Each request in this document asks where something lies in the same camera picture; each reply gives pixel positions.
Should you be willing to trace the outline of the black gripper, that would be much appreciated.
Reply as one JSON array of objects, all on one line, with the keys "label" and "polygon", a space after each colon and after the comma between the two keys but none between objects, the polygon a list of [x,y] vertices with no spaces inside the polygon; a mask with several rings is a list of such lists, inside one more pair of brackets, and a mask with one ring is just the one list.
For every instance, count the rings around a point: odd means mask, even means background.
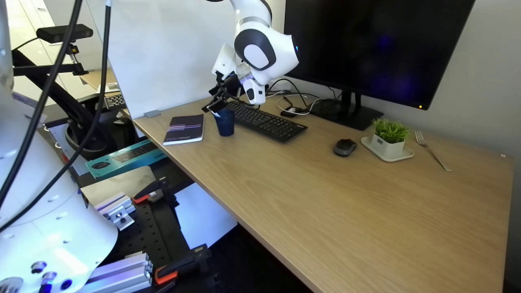
[{"label": "black gripper", "polygon": [[216,84],[210,87],[208,92],[213,95],[213,99],[206,102],[202,110],[218,112],[229,102],[237,100],[237,95],[242,94],[242,86],[234,71],[231,71],[229,74],[216,73]]}]

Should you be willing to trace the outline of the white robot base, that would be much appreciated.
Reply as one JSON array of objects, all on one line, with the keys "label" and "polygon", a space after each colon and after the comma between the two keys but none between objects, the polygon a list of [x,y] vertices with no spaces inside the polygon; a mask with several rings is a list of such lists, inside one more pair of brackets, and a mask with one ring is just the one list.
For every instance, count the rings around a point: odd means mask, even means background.
[{"label": "white robot base", "polygon": [[[29,118],[13,97],[13,61],[6,3],[0,1],[0,182],[8,173]],[[62,160],[40,133],[34,133],[22,164],[1,196],[1,293],[79,293],[94,268],[112,250],[117,230],[63,173]]]}]

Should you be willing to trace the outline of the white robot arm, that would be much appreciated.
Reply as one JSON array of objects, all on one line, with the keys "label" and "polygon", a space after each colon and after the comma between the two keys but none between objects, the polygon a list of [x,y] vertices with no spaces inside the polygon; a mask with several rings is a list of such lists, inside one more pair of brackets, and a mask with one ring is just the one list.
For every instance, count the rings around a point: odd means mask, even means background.
[{"label": "white robot arm", "polygon": [[249,103],[263,103],[267,84],[298,64],[293,37],[272,27],[265,0],[229,0],[234,14],[232,43],[223,43],[211,73],[216,84],[205,112],[218,112],[228,99],[244,94]]}]

